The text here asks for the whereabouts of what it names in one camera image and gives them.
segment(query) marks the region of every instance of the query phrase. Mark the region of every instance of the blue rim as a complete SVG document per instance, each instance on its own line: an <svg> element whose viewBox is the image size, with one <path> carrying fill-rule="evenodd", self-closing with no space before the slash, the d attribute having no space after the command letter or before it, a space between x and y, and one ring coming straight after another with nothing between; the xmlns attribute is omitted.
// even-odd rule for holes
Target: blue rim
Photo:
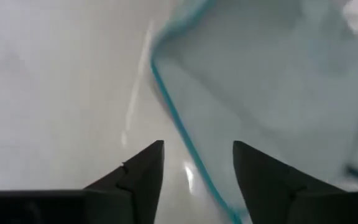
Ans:
<svg viewBox="0 0 358 224"><path fill-rule="evenodd" d="M244 211L241 212L236 212L236 210L234 210L233 208L231 208L221 197L221 195L219 194L218 190L216 189L216 187L214 186L208 171L206 170L203 161L200 158L200 155L198 155L196 148L193 144L193 141L191 140L191 138L189 137L185 126L183 125L179 113L175 108L175 105L173 104L173 101L170 97L170 95L168 94L168 90L164 85L164 82L160 76L160 73L158 71L158 68L155 64L155 58L156 58L156 54L158 49L168 40L175 38L176 36L185 33L189 28L191 28L191 26L195 25L200 19L201 17L204 15L204 13L208 10L208 8L215 2L215 0L207 0L205 1L199 8L197 8L197 10L195 11L195 13L193 15L188 16L186 19L183 19L182 21L180 21L179 23L176 23L172 26L169 26L167 28L164 29L162 35L158 38L157 44L153 47L152 49L152 56L151 56L151 60L150 60L150 65L151 65L151 69L152 72L154 74L155 80L157 82L158 87L160 88L160 91L163 95L163 98L166 102L166 104L168 105L168 108L172 114L173 120L175 122L175 125L177 126L183 141L186 144L186 147L188 148L191 156L193 157L193 160L200 172L200 174L203 176L204 181L206 182L209 190L211 191L211 193L213 194L213 196L215 197L215 199L218 201L218 203L220 204L220 206L222 206L222 208L224 209L224 211L227 213L227 215L229 215L229 218L231 219L231 221L234 224L241 224L241 215L247 215L247 213L244 213Z"/></svg>

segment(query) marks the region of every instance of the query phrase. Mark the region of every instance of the blue edge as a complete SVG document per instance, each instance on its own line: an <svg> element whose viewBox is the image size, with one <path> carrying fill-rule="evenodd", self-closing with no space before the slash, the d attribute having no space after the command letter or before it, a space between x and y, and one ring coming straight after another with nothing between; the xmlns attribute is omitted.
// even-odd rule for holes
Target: blue edge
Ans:
<svg viewBox="0 0 358 224"><path fill-rule="evenodd" d="M155 64L155 58L157 55L158 49L168 40L175 38L176 36L185 33L188 29L190 29L192 26L196 25L197 22L202 18L204 13L208 10L208 8L213 4L215 0L207 0L205 3L203 3L192 15L188 16L186 19L180 21L179 24L175 24L175 26L169 26L167 27L162 35L158 38L158 41L156 42L156 45L152 49L152 55L150 60L150 65L152 72L154 74L154 77L157 81L157 85L160 88L160 91L164 97L164 100L166 104L169 107L169 110L173 116L173 120L186 144L186 147L188 148L191 156L193 157L193 160L201 173L201 175L204 178L204 181L206 182L209 190L214 195L215 199L218 201L220 206L225 210L227 215L229 215L229 218L234 224L241 224L241 216L240 215L247 215L247 213L244 213L244 211L236 211L233 208L231 208L221 197L218 190L214 186L208 171L206 170L203 161L201 160L200 156L198 155L196 148L191 141L191 138L189 137L180 117L178 114L178 111L175 108L175 105L173 104L172 99L170 98L170 95L168 94L167 88L164 85L164 82L158 72L158 68Z"/></svg>

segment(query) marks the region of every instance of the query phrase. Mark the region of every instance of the white surface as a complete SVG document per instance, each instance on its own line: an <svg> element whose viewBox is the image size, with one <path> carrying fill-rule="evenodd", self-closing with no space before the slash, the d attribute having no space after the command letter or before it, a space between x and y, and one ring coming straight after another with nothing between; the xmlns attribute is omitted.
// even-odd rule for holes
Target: white surface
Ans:
<svg viewBox="0 0 358 224"><path fill-rule="evenodd" d="M81 188L156 139L156 223L222 223L153 91L163 0L0 0L0 189Z"/></svg>

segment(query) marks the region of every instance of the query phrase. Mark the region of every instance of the marble surface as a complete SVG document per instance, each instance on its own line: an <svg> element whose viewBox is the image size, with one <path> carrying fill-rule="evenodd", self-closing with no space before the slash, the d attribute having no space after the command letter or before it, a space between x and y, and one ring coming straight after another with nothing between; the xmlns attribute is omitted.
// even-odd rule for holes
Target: marble surface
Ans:
<svg viewBox="0 0 358 224"><path fill-rule="evenodd" d="M0 0L0 189L82 188L156 139L156 223L228 223L154 86L172 1Z"/></svg>

